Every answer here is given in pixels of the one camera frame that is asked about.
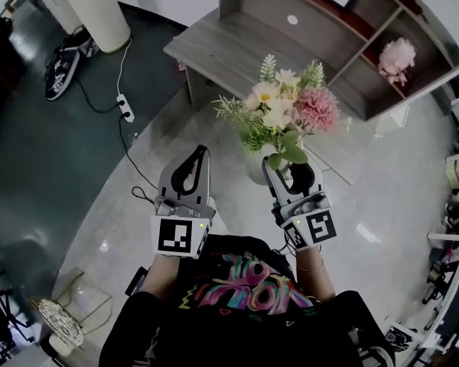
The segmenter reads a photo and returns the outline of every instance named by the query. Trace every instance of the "white power strip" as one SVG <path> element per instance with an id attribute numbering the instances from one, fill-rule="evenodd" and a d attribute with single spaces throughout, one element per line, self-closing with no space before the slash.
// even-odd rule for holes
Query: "white power strip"
<path id="1" fill-rule="evenodd" d="M 132 112 L 131 106 L 128 103 L 124 94 L 119 94 L 117 97 L 117 102 L 120 103 L 119 107 L 121 108 L 122 114 L 128 112 L 129 116 L 125 117 L 124 119 L 127 122 L 133 122 L 135 120 L 135 113 Z"/>

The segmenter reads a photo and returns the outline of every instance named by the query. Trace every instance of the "white cable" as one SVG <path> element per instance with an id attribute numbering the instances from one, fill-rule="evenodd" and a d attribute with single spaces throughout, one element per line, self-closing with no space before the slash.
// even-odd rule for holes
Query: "white cable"
<path id="1" fill-rule="evenodd" d="M 129 45 L 125 49 L 124 57 L 122 58 L 122 62 L 121 62 L 121 72 L 119 73 L 119 78 L 117 79 L 117 95 L 118 96 L 121 95 L 121 92 L 119 91 L 119 83 L 121 82 L 121 77 L 122 77 L 122 67 L 124 66 L 124 60 L 125 60 L 126 55 L 128 54 L 128 50 L 131 44 L 132 44 L 132 38 L 129 40 Z"/>

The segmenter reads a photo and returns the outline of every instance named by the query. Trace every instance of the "pink chrysanthemum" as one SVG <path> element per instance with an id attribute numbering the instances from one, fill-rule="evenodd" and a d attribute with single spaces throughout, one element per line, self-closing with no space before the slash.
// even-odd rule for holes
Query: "pink chrysanthemum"
<path id="1" fill-rule="evenodd" d="M 305 131 L 332 129 L 340 119 L 337 100 L 327 89 L 305 89 L 299 94 L 295 121 Z"/>

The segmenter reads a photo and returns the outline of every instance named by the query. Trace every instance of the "vase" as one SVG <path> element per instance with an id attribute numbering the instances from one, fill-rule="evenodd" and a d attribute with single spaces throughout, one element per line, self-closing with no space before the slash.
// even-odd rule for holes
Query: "vase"
<path id="1" fill-rule="evenodd" d="M 263 158 L 275 153 L 275 148 L 271 144 L 266 144 L 260 152 L 252 152 L 246 154 L 245 169 L 250 180 L 258 185 L 267 186 L 267 180 L 263 174 L 262 162 Z M 282 161 L 279 171 L 282 175 L 286 175 L 289 169 L 289 163 Z"/>

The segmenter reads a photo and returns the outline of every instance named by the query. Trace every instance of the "black baseboard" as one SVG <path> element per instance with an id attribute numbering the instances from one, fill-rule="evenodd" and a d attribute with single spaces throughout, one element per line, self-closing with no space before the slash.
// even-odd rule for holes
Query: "black baseboard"
<path id="1" fill-rule="evenodd" d="M 171 19 L 168 19 L 165 16 L 161 16 L 159 14 L 155 14 L 154 12 L 146 11 L 143 8 L 135 7 L 134 5 L 129 5 L 129 4 L 126 4 L 126 3 L 119 2 L 119 5 L 121 6 L 122 9 L 128 9 L 128 10 L 134 11 L 134 12 L 140 14 L 141 16 L 146 17 L 150 21 L 157 21 L 157 22 L 167 23 L 170 26 L 172 26 L 172 27 L 174 27 L 174 28 L 176 28 L 176 29 L 178 29 L 180 31 L 187 30 L 187 26 L 186 25 L 178 23 L 176 21 L 172 21 Z"/>

